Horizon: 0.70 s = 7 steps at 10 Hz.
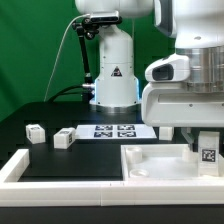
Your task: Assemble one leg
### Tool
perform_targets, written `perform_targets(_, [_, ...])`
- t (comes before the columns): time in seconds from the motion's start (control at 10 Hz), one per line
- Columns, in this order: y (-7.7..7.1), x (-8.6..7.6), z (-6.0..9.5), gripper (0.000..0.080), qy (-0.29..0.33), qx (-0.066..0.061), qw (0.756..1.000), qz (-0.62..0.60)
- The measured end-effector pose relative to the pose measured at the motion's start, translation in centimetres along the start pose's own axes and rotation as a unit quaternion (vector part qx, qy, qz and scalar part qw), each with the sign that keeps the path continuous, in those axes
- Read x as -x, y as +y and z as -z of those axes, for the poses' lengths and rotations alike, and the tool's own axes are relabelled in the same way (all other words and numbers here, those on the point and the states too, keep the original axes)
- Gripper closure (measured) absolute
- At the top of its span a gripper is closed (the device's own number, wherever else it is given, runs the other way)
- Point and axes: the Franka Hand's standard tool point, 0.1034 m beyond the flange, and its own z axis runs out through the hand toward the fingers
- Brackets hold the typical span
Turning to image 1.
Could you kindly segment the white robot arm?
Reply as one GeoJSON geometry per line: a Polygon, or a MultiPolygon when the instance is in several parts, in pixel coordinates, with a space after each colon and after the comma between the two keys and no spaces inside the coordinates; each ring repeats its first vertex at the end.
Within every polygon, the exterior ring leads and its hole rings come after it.
{"type": "Polygon", "coordinates": [[[100,74],[94,108],[124,110],[141,104],[145,124],[224,127],[224,0],[75,0],[84,29],[100,35],[100,74]],[[150,64],[138,92],[133,42],[116,23],[155,13],[155,26],[175,39],[175,53],[150,64]]]}

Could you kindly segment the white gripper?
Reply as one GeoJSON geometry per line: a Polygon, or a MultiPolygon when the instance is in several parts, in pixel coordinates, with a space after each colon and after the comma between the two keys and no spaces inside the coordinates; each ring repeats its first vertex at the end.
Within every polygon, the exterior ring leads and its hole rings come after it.
{"type": "Polygon", "coordinates": [[[182,127],[193,150],[190,127],[224,127],[224,93],[192,93],[183,83],[148,83],[142,93],[141,117],[153,127],[182,127]]]}

